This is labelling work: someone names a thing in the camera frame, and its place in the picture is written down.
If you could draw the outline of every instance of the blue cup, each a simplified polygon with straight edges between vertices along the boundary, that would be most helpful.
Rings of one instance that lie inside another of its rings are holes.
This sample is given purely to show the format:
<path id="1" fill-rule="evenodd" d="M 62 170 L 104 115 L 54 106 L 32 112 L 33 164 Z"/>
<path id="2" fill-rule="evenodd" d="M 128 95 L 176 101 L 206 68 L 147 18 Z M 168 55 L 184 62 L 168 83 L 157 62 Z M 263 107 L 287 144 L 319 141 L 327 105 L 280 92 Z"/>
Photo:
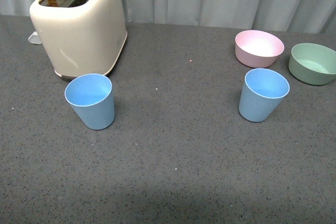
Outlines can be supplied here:
<path id="1" fill-rule="evenodd" d="M 247 72 L 239 112 L 251 122 L 265 120 L 289 92 L 288 81 L 279 73 L 256 68 Z"/>
<path id="2" fill-rule="evenodd" d="M 113 122 L 112 82 L 106 76 L 90 73 L 77 77 L 68 84 L 64 95 L 90 129 L 101 130 Z"/>

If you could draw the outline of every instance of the gray countertop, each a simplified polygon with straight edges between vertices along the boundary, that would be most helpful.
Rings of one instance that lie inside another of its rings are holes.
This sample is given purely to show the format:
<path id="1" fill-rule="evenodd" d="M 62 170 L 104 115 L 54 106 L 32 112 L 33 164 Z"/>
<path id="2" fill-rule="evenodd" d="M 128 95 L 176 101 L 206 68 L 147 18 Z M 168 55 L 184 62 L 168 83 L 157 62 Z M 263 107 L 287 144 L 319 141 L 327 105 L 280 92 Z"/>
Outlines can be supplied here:
<path id="1" fill-rule="evenodd" d="M 271 32 L 291 90 L 263 122 L 238 112 L 238 29 L 128 24 L 93 131 L 64 98 L 29 17 L 0 16 L 1 223 L 336 223 L 336 82 L 288 70 L 324 35 Z"/>

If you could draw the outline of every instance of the toaster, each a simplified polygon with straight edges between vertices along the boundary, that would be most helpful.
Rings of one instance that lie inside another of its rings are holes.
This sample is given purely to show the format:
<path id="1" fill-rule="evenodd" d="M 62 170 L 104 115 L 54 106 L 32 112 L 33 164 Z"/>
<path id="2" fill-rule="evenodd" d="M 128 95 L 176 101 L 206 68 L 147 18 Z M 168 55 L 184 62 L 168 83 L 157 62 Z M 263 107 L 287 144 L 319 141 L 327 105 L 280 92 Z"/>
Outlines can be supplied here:
<path id="1" fill-rule="evenodd" d="M 35 0 L 29 12 L 55 73 L 65 79 L 107 75 L 127 38 L 122 0 L 66 0 L 59 7 Z"/>

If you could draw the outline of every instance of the cup rim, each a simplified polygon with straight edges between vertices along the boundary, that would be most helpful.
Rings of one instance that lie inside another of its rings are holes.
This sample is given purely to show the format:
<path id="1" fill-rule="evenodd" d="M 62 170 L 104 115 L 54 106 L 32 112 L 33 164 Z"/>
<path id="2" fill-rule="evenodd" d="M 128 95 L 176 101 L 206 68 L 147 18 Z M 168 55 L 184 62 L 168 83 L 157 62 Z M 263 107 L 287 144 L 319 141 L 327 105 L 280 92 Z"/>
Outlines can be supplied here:
<path id="1" fill-rule="evenodd" d="M 247 76 L 248 76 L 252 71 L 268 71 L 268 72 L 272 72 L 272 73 L 278 75 L 278 76 L 279 76 L 281 79 L 283 79 L 283 80 L 285 81 L 285 83 L 287 84 L 287 87 L 288 87 L 287 92 L 286 92 L 284 95 L 279 96 L 279 97 L 268 97 L 268 96 L 265 96 L 265 95 L 262 95 L 262 94 L 257 93 L 256 91 L 254 91 L 254 90 L 248 85 L 248 83 L 247 83 L 247 81 L 246 81 Z M 245 82 L 246 86 L 249 88 L 249 90 L 251 90 L 254 94 L 256 94 L 256 95 L 258 95 L 258 96 L 260 96 L 260 97 L 267 98 L 267 99 L 281 99 L 281 98 L 284 98 L 286 95 L 288 95 L 289 90 L 290 90 L 289 82 L 287 81 L 287 79 L 286 79 L 283 75 L 279 74 L 278 72 L 276 72 L 276 71 L 274 71 L 274 70 L 267 69 L 267 68 L 255 68 L 255 69 L 251 69 L 251 70 L 249 70 L 249 71 L 245 74 L 244 82 Z"/>
<path id="2" fill-rule="evenodd" d="M 94 75 L 94 76 L 102 77 L 102 78 L 107 79 L 107 80 L 109 81 L 109 83 L 110 83 L 110 87 L 111 87 L 111 88 L 110 88 L 110 91 L 105 95 L 105 97 L 102 98 L 101 100 L 95 102 L 95 103 L 86 104 L 86 105 L 78 105 L 78 104 L 75 104 L 75 103 L 69 101 L 69 99 L 68 99 L 68 97 L 67 97 L 67 90 L 68 90 L 68 88 L 71 86 L 71 84 L 73 85 L 74 81 L 76 81 L 76 80 L 78 80 L 78 79 L 82 79 L 82 78 L 85 78 L 85 77 L 87 77 L 87 76 L 93 76 L 93 75 Z M 110 93 L 112 92 L 112 88 L 113 88 L 113 85 L 112 85 L 111 80 L 110 80 L 108 77 L 106 77 L 105 75 L 100 74 L 100 73 L 88 73 L 88 74 L 83 74 L 82 76 L 78 76 L 78 77 L 74 78 L 72 81 L 70 81 L 70 83 L 69 83 L 69 84 L 67 85 L 67 87 L 65 88 L 64 96 L 65 96 L 65 99 L 67 100 L 67 102 L 70 103 L 70 104 L 73 105 L 73 106 L 76 106 L 76 107 L 88 107 L 88 106 L 93 106 L 93 105 L 96 105 L 96 104 L 98 104 L 98 103 L 104 101 L 104 100 L 110 95 Z"/>

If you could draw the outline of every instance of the toaster base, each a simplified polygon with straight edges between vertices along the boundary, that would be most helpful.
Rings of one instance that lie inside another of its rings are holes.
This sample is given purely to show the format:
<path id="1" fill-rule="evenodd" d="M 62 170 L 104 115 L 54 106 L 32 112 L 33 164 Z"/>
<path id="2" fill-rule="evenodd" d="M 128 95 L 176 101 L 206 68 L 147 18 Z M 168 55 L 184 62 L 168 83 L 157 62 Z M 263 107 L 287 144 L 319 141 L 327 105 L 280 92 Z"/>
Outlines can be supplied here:
<path id="1" fill-rule="evenodd" d="M 128 33 L 127 33 L 127 31 L 126 31 L 126 36 L 125 36 L 125 39 L 124 39 L 124 41 L 123 41 L 123 43 L 122 43 L 122 45 L 121 45 L 120 51 L 119 51 L 119 53 L 118 53 L 116 59 L 114 60 L 114 63 L 112 64 L 111 68 L 110 68 L 106 73 L 103 73 L 104 76 L 107 76 L 107 75 L 111 72 L 111 70 L 114 68 L 114 65 L 116 65 L 117 60 L 119 59 L 119 56 L 120 56 L 120 54 L 121 54 L 121 51 L 122 51 L 122 49 L 123 49 L 123 47 L 124 47 L 124 45 L 125 45 L 125 42 L 126 42 L 126 39 L 127 39 L 127 34 L 128 34 Z M 63 79 L 66 79 L 66 80 L 73 80 L 74 78 L 77 78 L 76 76 L 64 76 L 64 75 L 61 75 L 61 74 L 59 74 L 59 73 L 56 71 L 56 69 L 54 69 L 54 72 L 55 72 L 55 74 L 57 74 L 59 77 L 61 77 L 61 78 L 63 78 Z"/>

